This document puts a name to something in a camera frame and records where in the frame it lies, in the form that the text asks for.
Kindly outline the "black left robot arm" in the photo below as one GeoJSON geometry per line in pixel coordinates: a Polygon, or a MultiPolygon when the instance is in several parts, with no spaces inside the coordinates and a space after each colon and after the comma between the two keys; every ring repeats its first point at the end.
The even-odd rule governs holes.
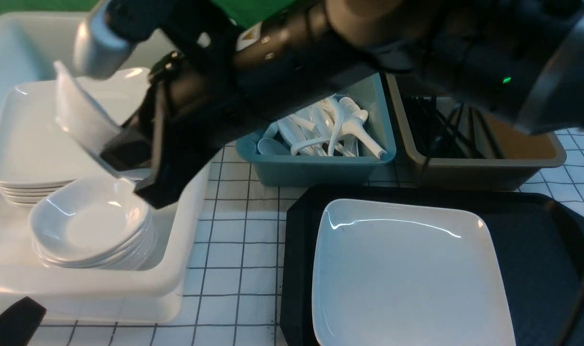
{"type": "Polygon", "coordinates": [[[0,345],[26,345],[47,309],[39,298],[117,299],[144,287],[155,245],[152,208],[133,190],[147,170],[75,180],[24,217],[28,247],[0,243],[0,345]]]}

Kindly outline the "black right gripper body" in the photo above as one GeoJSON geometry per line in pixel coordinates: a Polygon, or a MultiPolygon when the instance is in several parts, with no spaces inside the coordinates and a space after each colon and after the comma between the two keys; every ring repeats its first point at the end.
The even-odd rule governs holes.
{"type": "Polygon", "coordinates": [[[153,175],[135,192],[157,209],[176,202],[224,144],[292,112],[289,29],[261,29],[243,49],[239,29],[217,33],[206,48],[197,33],[164,33],[182,58],[166,58],[171,68],[155,73],[138,110],[153,175]]]}

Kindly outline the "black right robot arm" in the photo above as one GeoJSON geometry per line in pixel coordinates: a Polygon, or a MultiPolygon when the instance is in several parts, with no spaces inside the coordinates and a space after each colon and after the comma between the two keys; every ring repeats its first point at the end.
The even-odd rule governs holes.
{"type": "Polygon", "coordinates": [[[139,112],[154,177],[135,193],[158,209],[225,144],[378,71],[412,73],[528,134],[584,130],[582,0],[301,0],[241,50],[212,0],[185,4],[181,18],[224,42],[209,67],[182,49],[139,112]]]}

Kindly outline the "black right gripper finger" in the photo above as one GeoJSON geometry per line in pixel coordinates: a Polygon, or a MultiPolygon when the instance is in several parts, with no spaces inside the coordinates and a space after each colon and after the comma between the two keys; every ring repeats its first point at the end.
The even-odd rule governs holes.
{"type": "Polygon", "coordinates": [[[108,141],[99,154],[116,171],[148,167],[152,156],[153,128],[129,127],[108,141]]]}

